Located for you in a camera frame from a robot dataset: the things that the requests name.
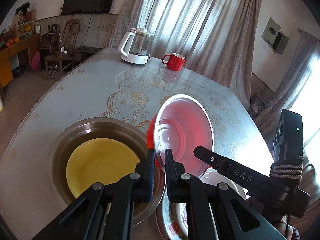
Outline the yellow plastic bowl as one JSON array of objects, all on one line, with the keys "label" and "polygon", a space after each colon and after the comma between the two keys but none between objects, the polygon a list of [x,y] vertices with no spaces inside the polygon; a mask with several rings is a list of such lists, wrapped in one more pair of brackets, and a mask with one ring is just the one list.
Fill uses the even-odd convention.
[{"label": "yellow plastic bowl", "polygon": [[78,198],[96,182],[116,183],[135,171],[139,157],[124,143],[108,138],[97,138],[79,145],[66,166],[68,187]]}]

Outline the steel bowl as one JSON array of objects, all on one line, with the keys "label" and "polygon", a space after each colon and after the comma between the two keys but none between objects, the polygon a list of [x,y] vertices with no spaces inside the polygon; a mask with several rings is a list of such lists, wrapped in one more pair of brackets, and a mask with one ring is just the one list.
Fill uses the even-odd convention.
[{"label": "steel bowl", "polygon": [[[89,118],[66,128],[55,140],[50,150],[53,155],[53,182],[65,206],[76,197],[67,185],[67,162],[72,152],[91,139],[113,139],[128,146],[141,161],[147,157],[146,135],[134,126],[112,118]],[[135,204],[133,226],[146,220],[161,202],[165,190],[165,174],[155,166],[154,193],[150,204]]]}]

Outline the red and white bowl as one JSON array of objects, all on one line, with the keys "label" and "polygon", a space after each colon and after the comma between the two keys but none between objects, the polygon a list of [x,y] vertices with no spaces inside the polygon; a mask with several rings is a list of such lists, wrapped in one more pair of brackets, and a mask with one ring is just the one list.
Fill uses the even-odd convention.
[{"label": "red and white bowl", "polygon": [[182,163],[187,173],[202,177],[209,165],[194,157],[194,149],[214,148],[213,128],[206,110],[189,95],[169,97],[150,122],[147,146],[155,150],[156,166],[162,171],[165,150],[171,149],[174,161]]}]

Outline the white ceramic bowl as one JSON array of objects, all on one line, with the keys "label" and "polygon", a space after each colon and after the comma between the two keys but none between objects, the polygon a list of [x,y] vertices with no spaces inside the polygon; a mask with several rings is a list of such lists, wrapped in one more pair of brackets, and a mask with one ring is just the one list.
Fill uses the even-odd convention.
[{"label": "white ceramic bowl", "polygon": [[215,169],[208,168],[200,180],[209,185],[216,186],[218,183],[226,183],[230,186],[238,195],[240,195],[244,200],[246,200],[246,194],[244,189],[238,184],[234,183],[225,176],[219,174]]}]

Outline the floral patterned plate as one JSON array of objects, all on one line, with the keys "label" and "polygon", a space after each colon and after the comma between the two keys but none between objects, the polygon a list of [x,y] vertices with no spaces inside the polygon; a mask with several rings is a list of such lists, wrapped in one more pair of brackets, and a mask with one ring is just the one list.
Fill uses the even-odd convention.
[{"label": "floral patterned plate", "polygon": [[186,204],[169,202],[167,190],[156,209],[156,223],[162,239],[188,239]]}]

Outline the wooden chair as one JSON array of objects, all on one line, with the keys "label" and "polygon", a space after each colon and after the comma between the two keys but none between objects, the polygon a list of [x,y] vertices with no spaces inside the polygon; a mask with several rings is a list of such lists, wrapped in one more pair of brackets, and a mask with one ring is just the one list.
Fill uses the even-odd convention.
[{"label": "wooden chair", "polygon": [[63,32],[59,35],[58,51],[44,58],[48,78],[53,77],[56,72],[58,72],[61,78],[65,69],[74,68],[75,44],[79,31],[79,19],[71,18],[65,23]]}]

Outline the pink bag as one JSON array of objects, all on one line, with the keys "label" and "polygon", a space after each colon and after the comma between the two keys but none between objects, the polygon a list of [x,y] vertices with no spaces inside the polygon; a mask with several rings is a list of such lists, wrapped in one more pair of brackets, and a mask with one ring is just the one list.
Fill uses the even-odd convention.
[{"label": "pink bag", "polygon": [[41,70],[41,58],[40,58],[40,51],[36,51],[33,55],[33,58],[31,60],[31,70],[34,72],[38,72]]}]

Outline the red mug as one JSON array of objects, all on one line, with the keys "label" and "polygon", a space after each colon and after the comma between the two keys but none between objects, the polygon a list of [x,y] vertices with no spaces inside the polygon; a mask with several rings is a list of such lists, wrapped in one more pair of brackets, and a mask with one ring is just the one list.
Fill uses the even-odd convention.
[{"label": "red mug", "polygon": [[170,70],[180,72],[185,63],[185,57],[177,53],[171,53],[170,55],[165,55],[162,58],[162,63]]}]

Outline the glass electric kettle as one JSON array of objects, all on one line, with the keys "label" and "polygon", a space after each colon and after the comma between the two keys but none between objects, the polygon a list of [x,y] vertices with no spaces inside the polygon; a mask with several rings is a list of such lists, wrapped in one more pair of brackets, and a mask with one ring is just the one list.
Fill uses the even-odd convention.
[{"label": "glass electric kettle", "polygon": [[154,34],[145,28],[131,28],[118,46],[121,59],[130,64],[144,65],[150,58],[149,46]]}]

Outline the grey curtain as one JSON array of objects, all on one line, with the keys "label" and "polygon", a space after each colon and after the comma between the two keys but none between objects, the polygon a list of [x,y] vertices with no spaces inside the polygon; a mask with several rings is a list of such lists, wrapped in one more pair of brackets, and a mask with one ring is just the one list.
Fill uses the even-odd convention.
[{"label": "grey curtain", "polygon": [[178,53],[185,67],[229,88],[250,105],[255,32],[262,0],[124,0],[109,45],[126,31],[153,33],[149,53]]}]

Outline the yellow wooden desk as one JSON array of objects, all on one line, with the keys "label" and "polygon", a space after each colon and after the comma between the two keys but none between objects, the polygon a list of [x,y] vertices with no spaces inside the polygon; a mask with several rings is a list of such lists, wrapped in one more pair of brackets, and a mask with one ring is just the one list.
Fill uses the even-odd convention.
[{"label": "yellow wooden desk", "polygon": [[1,51],[0,81],[2,88],[14,79],[10,59],[14,56],[18,56],[19,64],[28,67],[31,64],[34,54],[39,50],[39,48],[40,34],[35,34]]}]

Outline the wall electrical box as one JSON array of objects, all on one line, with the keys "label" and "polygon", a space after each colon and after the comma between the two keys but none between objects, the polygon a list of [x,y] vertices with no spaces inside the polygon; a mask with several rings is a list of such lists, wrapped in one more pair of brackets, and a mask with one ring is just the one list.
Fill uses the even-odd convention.
[{"label": "wall electrical box", "polygon": [[279,55],[283,54],[290,39],[281,32],[280,25],[278,25],[271,17],[268,20],[261,38],[275,54]]}]

